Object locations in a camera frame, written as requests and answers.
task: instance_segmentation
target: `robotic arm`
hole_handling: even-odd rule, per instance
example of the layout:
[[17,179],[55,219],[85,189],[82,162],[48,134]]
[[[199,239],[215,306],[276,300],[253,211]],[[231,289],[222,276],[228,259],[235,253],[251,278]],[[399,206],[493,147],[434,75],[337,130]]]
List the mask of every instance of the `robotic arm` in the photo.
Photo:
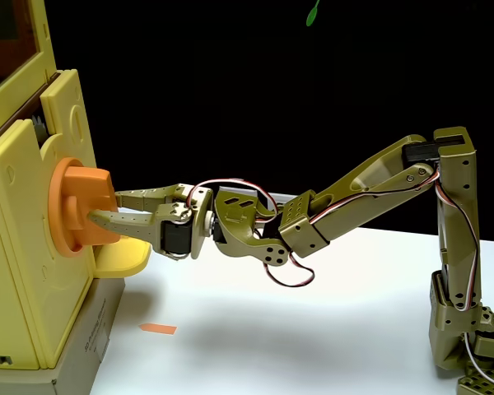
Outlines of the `robotic arm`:
[[[173,259],[197,258],[205,238],[212,236],[225,255],[281,266],[288,258],[296,262],[292,254],[307,257],[434,184],[442,261],[431,275],[434,362],[444,369],[466,369],[459,394],[484,394],[480,391],[489,388],[484,384],[494,388],[494,313],[480,303],[476,152],[466,129],[436,130],[433,142],[405,137],[320,193],[306,191],[282,207],[272,201],[276,210],[251,195],[220,190],[214,197],[204,187],[230,181],[116,193],[119,207],[147,213],[96,210],[89,218],[104,229],[146,240]],[[257,228],[263,228],[262,237],[255,237]]]

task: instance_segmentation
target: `yellow plastic toy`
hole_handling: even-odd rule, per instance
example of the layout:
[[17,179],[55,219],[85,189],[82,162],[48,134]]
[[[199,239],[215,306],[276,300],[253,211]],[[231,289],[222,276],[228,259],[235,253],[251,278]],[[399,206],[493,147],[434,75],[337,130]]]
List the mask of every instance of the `yellow plastic toy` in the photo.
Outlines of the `yellow plastic toy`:
[[55,246],[48,211],[54,170],[65,158],[89,168],[96,160],[79,77],[55,67],[44,3],[12,4],[30,23],[16,21],[18,43],[7,44],[26,49],[18,49],[25,62],[0,49],[0,72],[12,72],[0,75],[0,369],[48,369],[93,279],[139,272],[150,245],[123,238],[72,256]]

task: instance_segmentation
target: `cable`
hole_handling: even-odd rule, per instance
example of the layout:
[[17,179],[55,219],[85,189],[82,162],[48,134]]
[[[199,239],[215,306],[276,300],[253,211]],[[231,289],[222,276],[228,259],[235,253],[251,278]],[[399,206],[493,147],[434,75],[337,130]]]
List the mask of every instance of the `cable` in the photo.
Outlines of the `cable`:
[[263,189],[262,187],[260,187],[256,184],[250,183],[249,181],[244,181],[243,179],[208,179],[207,181],[203,181],[199,184],[196,184],[192,187],[192,189],[190,189],[189,195],[187,196],[187,206],[189,206],[189,207],[191,206],[190,203],[192,202],[192,196],[193,196],[194,192],[196,192],[196,189],[198,189],[199,187],[202,187],[203,185],[208,185],[208,184],[224,184],[224,183],[239,184],[239,185],[243,185],[245,187],[250,187],[252,189],[256,189],[258,192],[262,193],[269,201],[271,201],[271,203],[274,205],[273,217],[269,218],[268,220],[263,220],[261,218],[258,218],[256,220],[256,222],[261,223],[261,224],[267,224],[268,222],[271,222],[272,220],[274,220],[278,216],[278,206],[277,206],[276,201],[273,199],[273,197],[268,192],[266,192],[265,189]]
[[303,265],[300,265],[298,263],[298,261],[296,261],[295,257],[293,257],[293,252],[291,251],[289,253],[289,259],[291,260],[291,262],[293,262],[293,265],[295,265],[296,267],[299,267],[300,269],[304,269],[304,270],[307,270],[309,273],[311,273],[311,276],[303,281],[303,282],[299,282],[298,284],[286,284],[285,282],[281,282],[280,280],[278,280],[270,271],[269,271],[269,266],[267,263],[263,263],[263,267],[265,267],[265,272],[267,273],[267,275],[269,276],[269,278],[271,280],[273,280],[274,282],[276,282],[278,285],[280,286],[286,286],[287,288],[300,288],[302,286],[307,286],[309,285],[314,279],[315,279],[315,271],[313,269],[311,269],[310,267],[306,267],[306,266],[303,266]]
[[441,187],[440,182],[437,180],[436,181],[436,193],[437,197],[444,203],[449,206],[457,208],[461,214],[463,214],[464,219],[468,223],[468,228],[470,229],[470,233],[472,235],[474,245],[475,245],[475,252],[474,252],[474,258],[472,261],[472,266],[470,267],[470,274],[468,276],[468,284],[467,284],[467,299],[465,300],[465,306],[462,308],[456,307],[458,311],[469,311],[470,307],[472,305],[472,298],[473,298],[473,289],[474,289],[474,282],[476,280],[476,270],[478,269],[478,256],[479,256],[479,245],[478,245],[478,237],[476,236],[476,231],[472,225],[472,222],[470,221],[470,218],[468,218],[467,213],[461,208],[454,200],[452,200],[446,192],[443,190]]
[[470,357],[470,360],[472,361],[472,365],[474,366],[474,368],[476,368],[476,370],[478,371],[478,373],[486,380],[488,381],[489,383],[492,383],[494,384],[494,379],[489,377],[488,374],[486,374],[485,372],[483,372],[481,370],[481,368],[478,366],[478,364],[476,363],[476,360],[474,359],[474,356],[472,354],[472,351],[470,350],[470,342],[469,342],[469,339],[468,339],[468,333],[464,333],[464,345],[465,345],[465,348],[467,349],[467,352],[468,352],[468,356]]
[[410,188],[405,188],[405,189],[395,189],[391,191],[383,191],[383,192],[359,192],[359,193],[354,193],[353,195],[347,196],[338,202],[335,202],[331,205],[329,205],[327,208],[323,209],[319,214],[312,216],[310,218],[310,224],[314,225],[316,222],[320,221],[322,218],[327,216],[328,214],[332,213],[333,211],[336,211],[340,207],[346,206],[349,202],[353,202],[354,200],[358,198],[362,198],[363,196],[384,196],[384,195],[390,195],[393,193],[402,193],[402,192],[411,192],[415,191],[419,188],[424,187],[425,185],[431,184],[434,181],[436,181],[439,178],[439,170],[434,171],[434,173],[425,179],[423,182],[414,185]]

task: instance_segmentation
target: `white table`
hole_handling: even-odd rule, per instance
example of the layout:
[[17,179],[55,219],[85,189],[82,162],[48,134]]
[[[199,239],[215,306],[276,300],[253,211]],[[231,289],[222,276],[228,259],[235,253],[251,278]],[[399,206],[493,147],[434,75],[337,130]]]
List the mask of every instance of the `white table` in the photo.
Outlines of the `white table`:
[[[455,394],[462,373],[436,369],[428,340],[435,236],[356,229],[302,261],[317,278],[288,289],[210,240],[197,261],[153,253],[126,280],[91,395]],[[494,310],[494,242],[482,242],[482,284]]]

